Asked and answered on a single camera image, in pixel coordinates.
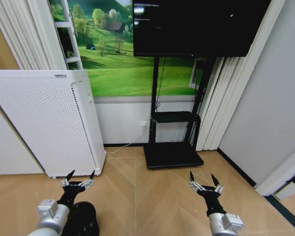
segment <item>black baseboard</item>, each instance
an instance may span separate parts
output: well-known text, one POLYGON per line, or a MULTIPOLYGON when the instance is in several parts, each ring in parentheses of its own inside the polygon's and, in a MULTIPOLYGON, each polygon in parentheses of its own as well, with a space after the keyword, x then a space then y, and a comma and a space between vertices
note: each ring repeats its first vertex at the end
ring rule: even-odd
MULTIPOLYGON (((123 147, 128 144, 129 143, 127 143, 127 144, 104 144, 104 147, 123 147)), ((142 147, 146 144, 148 144, 148 143, 136 143, 136 144, 130 144, 128 147, 142 147)))
POLYGON ((283 206, 274 196, 270 195, 270 196, 265 196, 265 199, 267 199, 267 201, 269 203, 271 203, 272 206, 274 206, 275 209, 277 209, 281 215, 284 216, 285 219, 287 219, 291 225, 294 226, 295 228, 295 216, 288 210, 285 208, 285 206, 283 206))
POLYGON ((252 186, 254 187, 257 183, 249 177, 245 171, 243 171, 238 165, 235 164, 220 148, 217 149, 217 152, 252 186))

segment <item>white wall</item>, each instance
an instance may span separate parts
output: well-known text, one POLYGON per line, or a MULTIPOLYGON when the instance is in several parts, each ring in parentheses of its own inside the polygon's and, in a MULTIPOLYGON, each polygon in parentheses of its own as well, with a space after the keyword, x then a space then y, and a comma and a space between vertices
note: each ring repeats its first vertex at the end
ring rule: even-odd
MULTIPOLYGON (((158 111, 191 111, 193 102, 161 103, 158 111)), ((105 144, 134 141, 141 133, 140 122, 147 121, 144 135, 135 143, 147 143, 151 103, 96 104, 99 125, 105 144)), ((156 127, 157 142, 179 142, 185 134, 187 123, 162 123, 156 127)))
POLYGON ((295 151, 295 0, 287 0, 220 144, 256 183, 295 151))
POLYGON ((42 170, 0 112, 0 175, 42 170))

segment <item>white air purifier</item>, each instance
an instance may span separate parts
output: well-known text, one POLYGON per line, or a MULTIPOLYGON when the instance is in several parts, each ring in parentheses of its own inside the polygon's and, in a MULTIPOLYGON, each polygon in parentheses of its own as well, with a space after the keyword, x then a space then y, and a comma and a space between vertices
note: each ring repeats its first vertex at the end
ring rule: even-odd
POLYGON ((0 70, 0 106, 48 176, 102 172, 106 152, 85 70, 0 70))

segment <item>door frame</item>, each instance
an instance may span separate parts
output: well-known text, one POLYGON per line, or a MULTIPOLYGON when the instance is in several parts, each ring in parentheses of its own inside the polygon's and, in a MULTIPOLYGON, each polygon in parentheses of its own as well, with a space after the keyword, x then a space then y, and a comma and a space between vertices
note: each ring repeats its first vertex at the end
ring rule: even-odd
POLYGON ((276 192, 295 174, 295 152, 285 160, 265 181, 257 184, 256 191, 263 196, 276 192))

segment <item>white door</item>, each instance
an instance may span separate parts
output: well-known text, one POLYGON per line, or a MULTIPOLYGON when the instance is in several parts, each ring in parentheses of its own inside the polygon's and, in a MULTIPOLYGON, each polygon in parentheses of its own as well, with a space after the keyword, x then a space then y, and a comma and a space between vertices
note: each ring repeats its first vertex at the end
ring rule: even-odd
POLYGON ((282 200, 291 195, 295 194, 295 183, 290 182, 287 186, 285 186, 281 191, 277 192, 275 196, 282 200))

